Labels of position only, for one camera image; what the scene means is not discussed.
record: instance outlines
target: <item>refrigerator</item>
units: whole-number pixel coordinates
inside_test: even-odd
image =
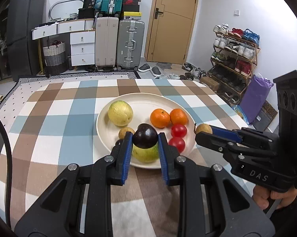
[[[7,51],[14,81],[40,71],[37,40],[32,29],[42,23],[44,0],[11,0],[7,18]]]

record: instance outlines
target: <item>table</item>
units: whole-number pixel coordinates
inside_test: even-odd
[[[34,92],[8,134],[13,150],[11,224],[16,222],[68,164],[92,164],[109,152],[95,123],[98,113],[119,95],[146,92],[183,106],[197,124],[239,129],[246,123],[211,89],[189,80],[90,80],[53,83]],[[188,157],[199,165],[230,165],[222,155],[196,145]],[[253,185],[235,177],[251,194]],[[0,156],[0,216],[4,218],[6,156]],[[166,187],[160,170],[130,167],[123,187],[112,186],[115,236],[175,236],[179,193]]]

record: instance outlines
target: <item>cherry tomato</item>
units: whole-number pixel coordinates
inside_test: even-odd
[[[179,153],[182,153],[186,146],[185,141],[180,137],[173,137],[169,140],[168,144],[171,146],[175,146],[178,149]]]
[[[184,125],[173,125],[170,133],[172,137],[183,138],[187,134],[187,128]]]

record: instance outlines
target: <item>human hand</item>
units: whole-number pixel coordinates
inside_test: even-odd
[[[282,199],[280,204],[276,209],[280,209],[290,205],[295,197],[297,196],[297,189],[292,186],[287,192],[280,193],[276,191],[269,191],[268,189],[256,185],[253,189],[253,200],[257,203],[257,205],[262,209],[266,209],[269,206],[268,198],[270,197],[273,200]]]

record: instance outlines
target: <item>orange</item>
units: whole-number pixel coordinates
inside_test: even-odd
[[[170,116],[163,109],[156,109],[151,113],[150,120],[154,127],[164,128],[169,125]]]
[[[170,113],[170,120],[173,125],[186,125],[188,123],[188,117],[181,109],[174,109]]]

